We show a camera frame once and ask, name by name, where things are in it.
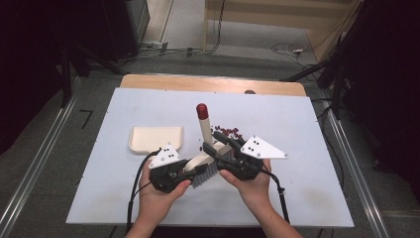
floor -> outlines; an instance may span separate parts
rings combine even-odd
[[[163,14],[156,17],[161,27],[155,27],[155,32],[148,31],[148,42],[168,42],[169,48],[200,48],[202,25],[198,19],[202,16],[202,1],[174,0],[173,4],[169,0],[158,2],[159,6],[153,4],[156,1],[150,1],[150,8],[152,17],[158,15],[156,12],[159,12],[159,7],[162,8]],[[171,14],[163,31],[165,24],[161,21],[166,19],[165,13],[169,9]],[[185,18],[182,17],[186,13],[190,16],[188,21],[184,21]],[[209,22],[209,32],[215,32],[213,25]],[[182,54],[171,54],[141,59],[143,56],[154,54],[147,53],[148,55],[141,54],[138,59],[120,62],[119,67],[133,73],[222,75],[278,80],[294,75],[303,68],[287,54],[285,46],[288,43],[304,44],[307,47],[308,51],[305,50],[297,58],[298,62],[316,63],[302,30],[224,23],[221,45],[213,55],[187,58]],[[271,47],[276,44],[283,45],[277,45],[274,51]],[[114,88],[118,87],[122,79],[121,75],[112,74],[97,65],[92,67],[95,69],[89,78],[74,76],[75,94],[71,107],[62,110],[59,108],[59,92],[28,125],[14,146],[0,156],[0,206],[4,208],[3,212],[8,205],[13,205],[10,200],[12,195],[19,195],[16,191],[21,181],[30,181],[30,193],[20,196],[24,206],[18,207],[18,216],[10,221],[13,226],[7,226],[2,216],[1,237],[110,237],[113,226],[65,224],[78,181],[89,158],[109,100]],[[311,98],[320,98],[329,93],[328,90],[320,90],[316,86],[315,80],[318,75],[319,73],[314,73],[299,80]],[[317,114],[326,106],[323,102],[314,102],[313,105]],[[88,121],[86,111],[93,111]],[[346,153],[343,153],[346,152],[345,148],[337,140],[332,122],[334,120],[325,124],[326,135],[338,155],[336,158],[333,151],[330,151],[339,178],[342,176],[340,165],[343,168],[344,193],[355,228],[320,230],[298,227],[299,232],[305,237],[420,237],[420,205],[411,193],[409,184],[393,173],[374,170],[371,145],[362,126],[346,111],[342,112],[342,117],[340,123],[357,165],[363,173],[368,191],[380,211],[386,234],[377,234],[371,228],[367,211],[361,202],[362,195],[357,188],[359,181],[352,176],[352,169],[345,159]],[[59,133],[52,135],[52,126],[56,127]],[[52,142],[46,145],[45,138],[51,139]],[[34,177],[25,178],[33,161],[40,162],[42,170]],[[186,237],[246,237],[244,235],[251,234],[254,237],[261,236],[261,232],[255,229],[211,228],[199,233],[196,229],[179,228],[168,231],[160,228],[155,236],[177,237],[180,234]],[[124,228],[118,227],[113,237],[123,236]]]

wrist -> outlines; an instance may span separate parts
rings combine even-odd
[[[138,217],[126,238],[149,238],[158,225],[144,217]]]
[[[261,202],[249,202],[246,203],[248,209],[253,213],[253,215],[260,215],[262,213],[268,213],[274,211],[269,200],[264,200]]]
[[[271,206],[271,202],[269,201],[268,192],[265,193],[251,193],[245,194],[240,193],[242,200],[244,201],[245,205],[249,209],[255,209],[258,207],[267,207]]]

hand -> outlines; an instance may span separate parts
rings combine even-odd
[[[271,172],[269,160],[263,160],[266,169]],[[238,189],[245,205],[253,210],[261,205],[269,205],[268,185],[270,177],[266,174],[259,173],[253,180],[241,181],[226,170],[222,170],[219,174],[231,185]]]
[[[143,187],[150,183],[150,162],[151,161],[147,161],[143,167],[139,187]],[[141,189],[139,191],[139,215],[126,238],[150,237],[157,225],[167,216],[172,204],[185,194],[185,191],[190,185],[190,180],[184,180],[171,193],[164,193],[156,190],[151,184]]]
[[[146,162],[142,176],[139,181],[139,187],[148,184],[151,169],[149,169],[149,163]],[[169,213],[172,204],[182,195],[191,185],[190,180],[181,182],[171,193],[164,193],[156,190],[152,184],[149,184],[139,192],[139,217],[145,218],[149,222],[159,224]]]

black curtain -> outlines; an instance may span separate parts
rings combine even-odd
[[[420,3],[375,2],[347,57],[354,86],[343,99],[379,140],[379,162],[407,179],[420,200]]]
[[[0,154],[62,87],[59,43],[37,1],[0,7]]]

gray carpet floor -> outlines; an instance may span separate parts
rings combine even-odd
[[[131,73],[169,73],[188,75],[218,75],[260,80],[278,80],[300,71],[294,62],[279,62],[267,59],[244,59],[225,56],[193,56],[173,54],[150,59],[133,59],[122,62],[120,68]],[[96,68],[89,78],[82,78],[82,86],[74,107],[56,140],[51,154],[20,213],[9,237],[108,237],[112,226],[67,225],[65,219],[77,190],[77,185],[89,159],[97,133],[106,113],[108,103],[122,75],[115,75],[104,68]],[[300,80],[308,96],[320,97],[313,76]],[[0,207],[4,208],[58,113],[61,93],[54,96],[28,125],[15,145],[0,156]],[[86,113],[92,110],[86,121]],[[322,103],[314,102],[314,110],[320,114]],[[372,169],[373,157],[362,127],[348,117],[344,110],[343,124],[355,151],[369,187],[380,211],[415,211],[419,203],[411,193],[409,184],[395,174],[377,172]],[[338,152],[339,158],[331,153],[338,176],[340,169],[337,160],[342,160],[334,134],[326,124],[327,136]],[[355,228],[335,229],[334,237],[374,237],[366,213],[361,204],[346,164],[344,167],[348,206],[354,219]],[[417,216],[384,216],[385,224],[392,237],[420,237],[420,218]],[[299,227],[305,237],[317,237],[318,228]],[[330,237],[331,229],[323,231],[320,237]],[[198,228],[159,228],[155,237],[262,237],[260,229],[198,229]],[[113,237],[124,237],[124,227],[118,227]]]

